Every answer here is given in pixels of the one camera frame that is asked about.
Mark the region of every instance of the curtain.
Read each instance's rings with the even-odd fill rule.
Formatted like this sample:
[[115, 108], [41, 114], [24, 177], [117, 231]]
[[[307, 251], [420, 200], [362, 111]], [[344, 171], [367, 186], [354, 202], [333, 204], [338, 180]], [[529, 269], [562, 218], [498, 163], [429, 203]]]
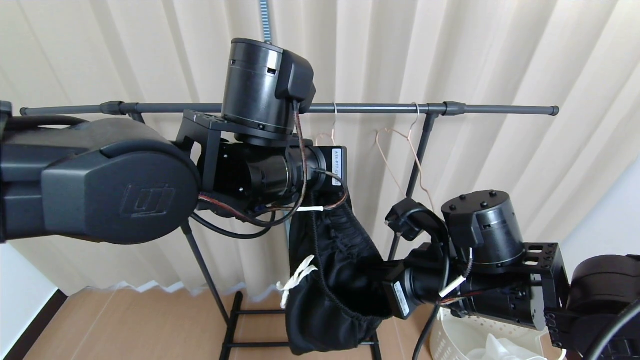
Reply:
[[[278, 0], [269, 3], [275, 45], [305, 57], [316, 72], [316, 102], [459, 101], [558, 105], [556, 117], [461, 115], [436, 120], [424, 158], [436, 212], [474, 190], [511, 194], [526, 241], [562, 241], [640, 151], [639, 1]], [[261, 40], [257, 0], [12, 1], [0, 3], [0, 98], [21, 106], [134, 102], [221, 102], [230, 41]], [[90, 120], [105, 115], [88, 115]], [[145, 115], [172, 139], [180, 115]], [[381, 253], [384, 224], [403, 198], [415, 115], [335, 117], [348, 148], [354, 211]], [[414, 125], [417, 146], [422, 117]], [[303, 115], [303, 134], [332, 130], [332, 114]], [[320, 140], [327, 144], [327, 139]], [[428, 204], [418, 189], [414, 198]], [[249, 233], [250, 225], [207, 216]], [[193, 224], [221, 289], [256, 296], [289, 275], [280, 227], [232, 240]], [[419, 243], [402, 240], [404, 257]], [[202, 286], [186, 240], [176, 231], [132, 246], [51, 236], [12, 242], [70, 295], [122, 281]]]

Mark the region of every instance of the clothes rack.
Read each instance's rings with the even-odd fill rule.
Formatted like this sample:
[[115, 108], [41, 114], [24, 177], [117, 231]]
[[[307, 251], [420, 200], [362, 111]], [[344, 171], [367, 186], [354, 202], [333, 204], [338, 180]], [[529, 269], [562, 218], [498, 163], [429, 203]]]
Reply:
[[[526, 115], [550, 115], [556, 116], [559, 113], [557, 106], [502, 106], [502, 105], [467, 105], [461, 102], [442, 102], [430, 104], [312, 104], [308, 113], [361, 113], [361, 114], [409, 114], [416, 113], [417, 109], [421, 114], [425, 114], [425, 121], [422, 125], [422, 133], [420, 135], [420, 143], [417, 149], [418, 161], [413, 163], [411, 176], [406, 190], [406, 196], [411, 197], [415, 189], [415, 185], [419, 174], [419, 163], [422, 163], [426, 152], [429, 136], [433, 129], [433, 124], [439, 116], [455, 116], [465, 113], [485, 113], [485, 114], [526, 114]], [[21, 108], [20, 114], [27, 115], [73, 115], [88, 113], [103, 113], [105, 115], [127, 115], [133, 120], [144, 123], [144, 113], [182, 113], [184, 110], [193, 110], [203, 113], [220, 113], [222, 104], [202, 103], [138, 103], [138, 102], [122, 102], [109, 101], [100, 105], [87, 106], [59, 106], [50, 108]], [[195, 241], [191, 228], [188, 223], [183, 225], [182, 231], [185, 234], [189, 246], [193, 251], [198, 262], [198, 266], [202, 271], [207, 285], [216, 301], [220, 313], [227, 324], [227, 333], [222, 344], [220, 352], [221, 360], [228, 360], [233, 348], [266, 348], [266, 347], [288, 347], [287, 342], [270, 342], [270, 343], [236, 343], [234, 337], [237, 328], [237, 322], [243, 315], [266, 315], [266, 314], [284, 314], [284, 310], [241, 310], [243, 294], [239, 291], [234, 297], [234, 303], [231, 312], [228, 315], [224, 304], [220, 298], [220, 294], [216, 289], [211, 273], [207, 264], [202, 257], [202, 253]], [[399, 236], [394, 235], [391, 248], [388, 254], [388, 260], [395, 259]], [[374, 360], [381, 360], [380, 342], [377, 334], [371, 339], [361, 343], [361, 345], [371, 346], [371, 354]]]

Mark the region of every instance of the drawstring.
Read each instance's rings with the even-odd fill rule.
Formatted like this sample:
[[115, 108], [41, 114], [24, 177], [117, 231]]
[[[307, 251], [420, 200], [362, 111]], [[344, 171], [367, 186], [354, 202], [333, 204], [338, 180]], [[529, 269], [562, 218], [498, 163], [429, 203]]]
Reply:
[[284, 286], [282, 283], [278, 281], [276, 284], [276, 288], [282, 291], [282, 301], [280, 301], [280, 307], [282, 309], [287, 307], [287, 300], [289, 299], [289, 290], [295, 288], [299, 283], [304, 279], [308, 274], [311, 274], [317, 268], [314, 265], [311, 265], [311, 261], [313, 261], [315, 256], [309, 255], [303, 262], [298, 266], [296, 272], [293, 273], [293, 276], [287, 281]]

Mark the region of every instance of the dark brown baseboard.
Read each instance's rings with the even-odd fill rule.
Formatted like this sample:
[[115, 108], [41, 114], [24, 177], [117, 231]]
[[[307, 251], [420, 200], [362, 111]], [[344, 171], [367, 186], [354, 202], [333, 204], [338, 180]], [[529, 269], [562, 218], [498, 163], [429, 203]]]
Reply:
[[15, 342], [11, 350], [9, 350], [9, 353], [4, 357], [4, 360], [24, 359], [65, 301], [67, 301], [67, 296], [60, 290], [56, 291], [18, 341]]

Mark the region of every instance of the white wall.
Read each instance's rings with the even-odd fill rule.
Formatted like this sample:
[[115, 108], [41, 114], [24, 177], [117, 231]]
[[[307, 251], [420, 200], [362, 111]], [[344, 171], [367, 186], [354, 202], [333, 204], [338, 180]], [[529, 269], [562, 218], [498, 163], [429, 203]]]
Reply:
[[11, 350], [13, 344], [57, 289], [11, 245], [0, 245], [2, 358]]
[[569, 280], [575, 267], [597, 255], [640, 254], [640, 158], [562, 242]]

